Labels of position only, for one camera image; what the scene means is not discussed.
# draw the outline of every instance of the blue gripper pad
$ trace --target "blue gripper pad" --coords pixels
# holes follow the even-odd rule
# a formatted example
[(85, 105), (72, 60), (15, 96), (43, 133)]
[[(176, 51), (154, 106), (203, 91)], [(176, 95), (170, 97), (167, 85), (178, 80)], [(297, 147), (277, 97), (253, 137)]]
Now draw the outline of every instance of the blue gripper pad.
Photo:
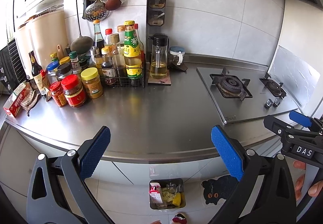
[(309, 117), (307, 117), (301, 113), (298, 113), (294, 110), (290, 111), (289, 118), (304, 127), (311, 127), (312, 126), (312, 122)]
[(243, 175), (242, 159), (234, 150), (227, 137), (217, 126), (212, 128), (211, 140), (219, 152), (230, 175), (232, 177), (236, 177), (236, 179), (240, 181)]
[(99, 136), (97, 136), (86, 154), (80, 161), (80, 177), (85, 180), (91, 177), (96, 166), (98, 165), (104, 151), (107, 149), (111, 140), (110, 129), (106, 127)]

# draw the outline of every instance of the coaster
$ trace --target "coaster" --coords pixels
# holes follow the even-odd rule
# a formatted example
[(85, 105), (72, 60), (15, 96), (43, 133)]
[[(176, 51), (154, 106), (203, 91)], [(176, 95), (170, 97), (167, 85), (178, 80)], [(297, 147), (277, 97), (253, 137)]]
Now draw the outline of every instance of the coaster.
[(161, 85), (170, 85), (171, 83), (171, 77), (169, 76), (169, 70), (167, 71), (167, 75), (164, 78), (153, 78), (149, 75), (148, 83), (151, 84), (161, 84)]

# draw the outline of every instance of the gray tile backsplash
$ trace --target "gray tile backsplash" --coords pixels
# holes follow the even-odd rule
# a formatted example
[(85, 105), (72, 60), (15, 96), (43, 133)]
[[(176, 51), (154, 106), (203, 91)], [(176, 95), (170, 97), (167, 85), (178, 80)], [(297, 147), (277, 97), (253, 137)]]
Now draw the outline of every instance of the gray tile backsplash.
[(285, 0), (167, 0), (161, 31), (186, 52), (269, 65)]

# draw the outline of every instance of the stainless steel countertop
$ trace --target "stainless steel countertop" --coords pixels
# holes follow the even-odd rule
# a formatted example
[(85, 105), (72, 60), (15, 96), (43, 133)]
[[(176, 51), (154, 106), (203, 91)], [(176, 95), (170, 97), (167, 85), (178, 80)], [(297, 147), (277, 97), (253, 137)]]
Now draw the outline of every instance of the stainless steel countertop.
[[(193, 57), (185, 55), (186, 61)], [(243, 146), (266, 141), (273, 133), (262, 120), (225, 125), (197, 67), (267, 67), (229, 59), (197, 58), (211, 64), (186, 63), (185, 72), (171, 71), (171, 86), (148, 84), (145, 88), (109, 88), (103, 96), (83, 107), (59, 108), (53, 100), (41, 99), (30, 111), (6, 121), (30, 137), (62, 150), (77, 149), (101, 126), (111, 130), (111, 142), (103, 159), (133, 163), (173, 163), (218, 156), (211, 142), (211, 129), (220, 124), (227, 135)], [(277, 116), (290, 123), (288, 114)]]

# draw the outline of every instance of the wire basket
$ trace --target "wire basket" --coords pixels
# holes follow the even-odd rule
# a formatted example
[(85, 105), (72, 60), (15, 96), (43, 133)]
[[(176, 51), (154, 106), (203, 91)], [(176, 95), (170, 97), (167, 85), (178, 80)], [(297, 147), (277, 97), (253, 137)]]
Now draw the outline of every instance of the wire basket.
[(109, 68), (113, 70), (115, 76), (103, 75), (102, 69), (98, 68), (101, 83), (107, 87), (145, 87), (145, 68), (127, 68), (127, 69), (141, 69), (141, 77), (137, 79), (129, 78), (127, 76), (126, 68)]

